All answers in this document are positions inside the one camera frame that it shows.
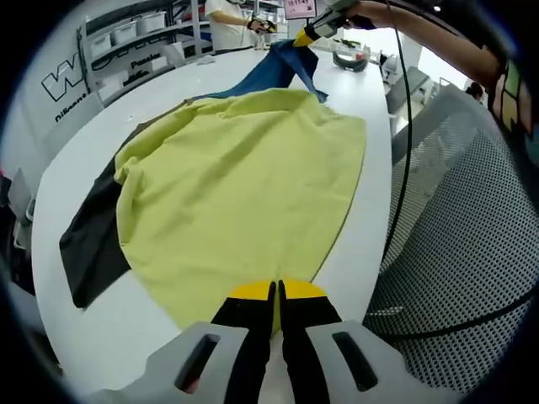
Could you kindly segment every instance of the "blue jeans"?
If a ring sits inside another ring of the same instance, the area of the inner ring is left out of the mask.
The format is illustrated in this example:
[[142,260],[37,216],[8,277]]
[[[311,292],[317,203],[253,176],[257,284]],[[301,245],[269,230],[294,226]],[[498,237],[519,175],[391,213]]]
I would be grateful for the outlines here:
[[294,75],[303,81],[311,93],[316,94],[323,103],[328,96],[318,91],[312,83],[312,75],[317,68],[318,57],[307,47],[295,48],[293,40],[282,40],[274,43],[268,55],[236,86],[220,93],[210,93],[195,97],[228,98],[244,95],[268,88],[288,88]]

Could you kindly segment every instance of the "white shirt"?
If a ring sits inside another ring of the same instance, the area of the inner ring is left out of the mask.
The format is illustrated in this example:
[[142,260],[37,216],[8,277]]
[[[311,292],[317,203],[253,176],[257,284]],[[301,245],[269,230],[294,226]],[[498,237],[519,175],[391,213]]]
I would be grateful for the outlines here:
[[245,19],[242,15],[242,9],[237,4],[229,3],[227,0],[206,0],[205,15],[210,19],[211,41],[214,51],[246,48],[253,44],[251,32],[247,27],[217,23],[210,17],[211,13],[215,11],[222,11],[226,15]]

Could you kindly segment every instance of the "wrinkled fabric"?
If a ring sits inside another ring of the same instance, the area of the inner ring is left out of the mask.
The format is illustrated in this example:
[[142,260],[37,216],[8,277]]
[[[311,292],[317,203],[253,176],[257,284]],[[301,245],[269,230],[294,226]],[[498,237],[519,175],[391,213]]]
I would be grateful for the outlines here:
[[[283,41],[274,44],[268,55],[233,89],[199,98],[226,98],[267,88],[285,88],[296,73],[311,91],[316,92],[318,99],[325,99],[325,94],[312,84],[317,63],[318,58],[308,48],[294,48],[291,41]],[[122,147],[177,108],[140,124]],[[114,172],[113,159],[96,179],[60,240],[61,259],[76,307],[89,306],[131,268],[118,242],[115,207],[121,185],[114,181]]]
[[180,327],[210,322],[238,286],[311,281],[360,175],[365,122],[303,90],[206,98],[115,159],[120,247]]

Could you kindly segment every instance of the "white storage box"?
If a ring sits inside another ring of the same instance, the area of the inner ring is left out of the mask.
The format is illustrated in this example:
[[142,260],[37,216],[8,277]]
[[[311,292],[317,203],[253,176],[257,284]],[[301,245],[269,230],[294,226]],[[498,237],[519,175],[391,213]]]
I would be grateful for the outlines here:
[[104,81],[103,87],[98,90],[101,101],[105,101],[113,94],[118,93],[123,87],[119,77],[108,78]]
[[96,57],[105,53],[111,47],[112,43],[110,42],[110,33],[90,42],[90,52],[92,53],[92,57]]
[[126,82],[128,78],[129,78],[129,72],[127,70],[122,70],[110,76],[104,77],[101,81],[103,84],[106,85],[108,82],[113,82],[116,80],[119,81],[120,83],[123,83],[123,82]]
[[123,44],[130,40],[136,38],[136,21],[131,21],[130,23],[123,24],[112,33],[112,39],[114,40],[115,45]]
[[138,20],[138,30],[140,34],[147,34],[158,29],[165,28],[165,14],[160,13],[150,14]]
[[166,56],[158,57],[157,59],[154,59],[152,61],[152,70],[154,72],[156,72],[157,70],[162,69],[163,67],[165,67],[167,64],[168,64],[168,62],[167,62],[167,57]]

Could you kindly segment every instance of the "sign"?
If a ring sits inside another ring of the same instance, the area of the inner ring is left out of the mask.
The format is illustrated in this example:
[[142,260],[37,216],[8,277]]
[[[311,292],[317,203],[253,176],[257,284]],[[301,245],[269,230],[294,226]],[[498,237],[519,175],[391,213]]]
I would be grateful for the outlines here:
[[312,19],[317,16],[316,0],[285,0],[286,19]]
[[83,69],[81,69],[78,52],[68,60],[62,61],[55,72],[50,72],[41,80],[41,85],[55,102],[66,95],[68,88],[77,86],[83,80]]

